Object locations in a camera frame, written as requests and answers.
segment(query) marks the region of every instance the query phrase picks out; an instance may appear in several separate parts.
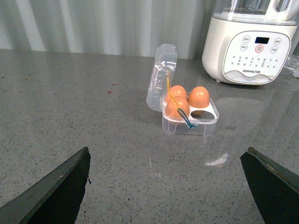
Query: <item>blender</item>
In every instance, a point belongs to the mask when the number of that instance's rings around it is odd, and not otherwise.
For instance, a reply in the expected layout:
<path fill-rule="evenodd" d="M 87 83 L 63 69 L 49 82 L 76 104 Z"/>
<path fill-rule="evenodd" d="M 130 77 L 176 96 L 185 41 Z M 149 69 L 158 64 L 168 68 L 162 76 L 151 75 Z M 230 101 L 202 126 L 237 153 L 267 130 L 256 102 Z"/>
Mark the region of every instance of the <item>blender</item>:
<path fill-rule="evenodd" d="M 280 73 L 297 30 L 299 0 L 218 0 L 202 62 L 219 82 L 263 85 Z"/>

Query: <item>brown egg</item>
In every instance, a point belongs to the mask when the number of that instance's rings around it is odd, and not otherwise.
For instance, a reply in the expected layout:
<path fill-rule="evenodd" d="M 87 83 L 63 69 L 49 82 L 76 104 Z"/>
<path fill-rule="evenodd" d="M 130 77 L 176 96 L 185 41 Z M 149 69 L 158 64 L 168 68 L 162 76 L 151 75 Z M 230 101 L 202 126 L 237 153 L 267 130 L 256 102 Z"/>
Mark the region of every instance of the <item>brown egg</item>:
<path fill-rule="evenodd" d="M 206 108 L 210 104 L 210 94 L 205 87 L 195 87 L 189 95 L 188 103 L 195 108 Z"/>
<path fill-rule="evenodd" d="M 190 115 L 190 107 L 186 99 L 183 97 L 175 97 L 174 100 L 178 104 L 178 108 L 181 108 L 187 116 Z M 178 113 L 177 107 L 173 100 L 170 99 L 165 109 L 165 114 L 173 119 L 183 120 L 182 116 Z"/>
<path fill-rule="evenodd" d="M 183 97 L 184 99 L 187 99 L 187 93 L 186 90 L 181 85 L 174 85 L 170 88 L 169 92 L 172 94 L 173 97 Z M 169 93 L 166 94 L 165 102 L 168 103 L 170 100 Z"/>

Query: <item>plastic egg container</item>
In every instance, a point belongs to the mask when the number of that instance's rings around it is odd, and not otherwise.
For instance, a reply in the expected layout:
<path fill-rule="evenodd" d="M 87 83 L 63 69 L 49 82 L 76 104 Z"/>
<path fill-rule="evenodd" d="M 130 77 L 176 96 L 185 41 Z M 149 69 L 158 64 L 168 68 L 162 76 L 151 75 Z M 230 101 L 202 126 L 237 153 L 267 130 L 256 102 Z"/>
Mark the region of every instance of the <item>plastic egg container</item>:
<path fill-rule="evenodd" d="M 218 110 L 210 98 L 210 104 L 206 108 L 190 107 L 190 115 L 188 117 L 191 124 L 195 125 L 189 128 L 184 119 L 173 119 L 165 114 L 167 104 L 163 102 L 162 109 L 162 129 L 169 134 L 195 134 L 208 137 L 213 134 L 216 123 L 219 118 Z M 199 116 L 193 115 L 192 112 L 203 111 Z"/>
<path fill-rule="evenodd" d="M 184 119 L 172 119 L 165 114 L 166 103 L 164 102 L 167 93 L 167 75 L 170 86 L 177 65 L 177 53 L 174 45 L 162 44 L 157 48 L 154 68 L 149 83 L 146 102 L 150 109 L 162 112 L 162 129 L 169 134 L 194 134 L 210 136 L 219 118 L 217 108 L 210 98 L 209 106 L 206 108 L 190 107 L 189 121 L 195 125 L 189 128 Z M 203 111 L 200 116 L 194 116 L 192 112 Z"/>

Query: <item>speckled countertop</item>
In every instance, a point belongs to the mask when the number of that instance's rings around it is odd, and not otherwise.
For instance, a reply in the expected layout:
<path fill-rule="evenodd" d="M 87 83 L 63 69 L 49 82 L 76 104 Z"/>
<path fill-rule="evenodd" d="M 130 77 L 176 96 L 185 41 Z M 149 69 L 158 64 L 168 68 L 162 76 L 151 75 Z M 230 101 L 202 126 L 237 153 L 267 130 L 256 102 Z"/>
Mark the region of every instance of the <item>speckled countertop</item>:
<path fill-rule="evenodd" d="M 299 80 L 222 84 L 178 60 L 172 84 L 205 86 L 220 119 L 208 138 L 169 135 L 145 102 L 153 62 L 0 50 L 0 206 L 87 146 L 78 224 L 263 223 L 239 157 L 252 146 L 299 174 Z"/>

